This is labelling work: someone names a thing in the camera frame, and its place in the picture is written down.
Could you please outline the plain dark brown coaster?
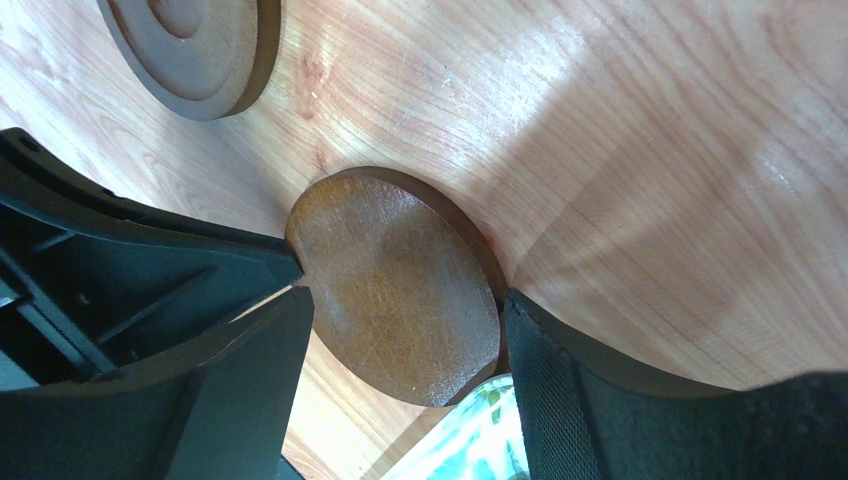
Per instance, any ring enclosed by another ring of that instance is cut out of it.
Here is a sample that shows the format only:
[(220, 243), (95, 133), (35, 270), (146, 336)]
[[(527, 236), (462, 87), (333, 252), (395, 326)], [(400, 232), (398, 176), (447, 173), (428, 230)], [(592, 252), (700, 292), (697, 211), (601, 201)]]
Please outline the plain dark brown coaster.
[(384, 167), (344, 170), (304, 191), (285, 237), (314, 297), (315, 333), (369, 386), (443, 407), (508, 370), (505, 276), (435, 187)]

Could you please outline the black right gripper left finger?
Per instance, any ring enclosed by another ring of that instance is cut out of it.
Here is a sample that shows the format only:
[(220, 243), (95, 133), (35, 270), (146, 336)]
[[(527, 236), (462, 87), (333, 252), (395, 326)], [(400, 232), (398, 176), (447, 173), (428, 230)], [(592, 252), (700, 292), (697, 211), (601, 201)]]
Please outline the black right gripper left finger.
[(83, 383), (1, 396), (5, 479), (272, 479), (314, 314), (297, 287)]

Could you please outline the ringed brown coaster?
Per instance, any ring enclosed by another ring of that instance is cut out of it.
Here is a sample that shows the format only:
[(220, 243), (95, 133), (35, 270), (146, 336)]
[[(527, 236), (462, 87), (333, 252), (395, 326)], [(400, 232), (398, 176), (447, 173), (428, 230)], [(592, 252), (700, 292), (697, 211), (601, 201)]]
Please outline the ringed brown coaster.
[(101, 1), (101, 15), (145, 88), (196, 121), (236, 115), (272, 75), (285, 4), (272, 1)]

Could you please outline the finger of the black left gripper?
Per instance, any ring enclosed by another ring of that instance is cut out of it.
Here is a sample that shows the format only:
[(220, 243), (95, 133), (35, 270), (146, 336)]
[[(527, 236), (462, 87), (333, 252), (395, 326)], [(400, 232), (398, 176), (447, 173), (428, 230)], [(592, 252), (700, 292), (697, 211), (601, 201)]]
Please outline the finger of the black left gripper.
[(1, 386), (85, 381), (294, 283), (280, 238), (120, 197), (25, 130), (1, 133)]

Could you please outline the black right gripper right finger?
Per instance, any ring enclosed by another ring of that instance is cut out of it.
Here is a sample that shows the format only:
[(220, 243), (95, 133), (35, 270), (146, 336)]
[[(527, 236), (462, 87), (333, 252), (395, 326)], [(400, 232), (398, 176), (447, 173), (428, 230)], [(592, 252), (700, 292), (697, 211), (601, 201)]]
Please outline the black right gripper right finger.
[(535, 479), (843, 479), (847, 375), (751, 390), (690, 380), (555, 318), (522, 292), (505, 332)]

